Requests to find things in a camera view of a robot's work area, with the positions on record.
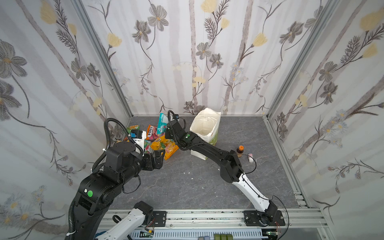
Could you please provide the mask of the white printed paper bag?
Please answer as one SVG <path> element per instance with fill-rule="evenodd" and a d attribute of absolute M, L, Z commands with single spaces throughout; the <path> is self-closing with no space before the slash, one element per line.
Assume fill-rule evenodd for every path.
<path fill-rule="evenodd" d="M 190 131 L 215 146 L 218 141 L 221 113 L 210 108 L 200 111 L 194 118 Z"/>

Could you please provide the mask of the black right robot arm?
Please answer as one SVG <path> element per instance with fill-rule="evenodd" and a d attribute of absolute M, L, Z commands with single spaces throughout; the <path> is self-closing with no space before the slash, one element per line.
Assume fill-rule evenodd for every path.
<path fill-rule="evenodd" d="M 236 186 L 253 204 L 258 215 L 257 224 L 266 227 L 276 221 L 278 207 L 252 184 L 235 151 L 221 150 L 197 134 L 186 132 L 177 120 L 171 120 L 167 124 L 165 137 L 174 140 L 180 150 L 192 150 L 214 161 L 220 167 L 221 178 Z"/>

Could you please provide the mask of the orange pink snack packet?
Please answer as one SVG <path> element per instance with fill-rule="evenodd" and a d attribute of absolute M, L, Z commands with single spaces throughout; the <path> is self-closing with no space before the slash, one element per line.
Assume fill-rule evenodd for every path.
<path fill-rule="evenodd" d="M 150 141 L 150 142 L 153 142 L 153 141 L 155 141 L 158 137 L 159 137 L 159 136 L 158 136 L 158 134 L 157 134 L 157 126 L 149 125 L 148 128 L 147 128 L 147 137 L 146 137 L 146 140 L 147 140 L 147 141 Z"/>

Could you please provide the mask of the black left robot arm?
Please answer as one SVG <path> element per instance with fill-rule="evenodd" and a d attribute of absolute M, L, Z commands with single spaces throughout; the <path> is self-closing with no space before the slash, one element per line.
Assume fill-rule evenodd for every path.
<path fill-rule="evenodd" d="M 80 184 L 69 207 L 67 240 L 93 240 L 97 229 L 124 185 L 141 171 L 161 169 L 165 151 L 140 154 L 132 142 L 106 150 L 106 162 Z"/>

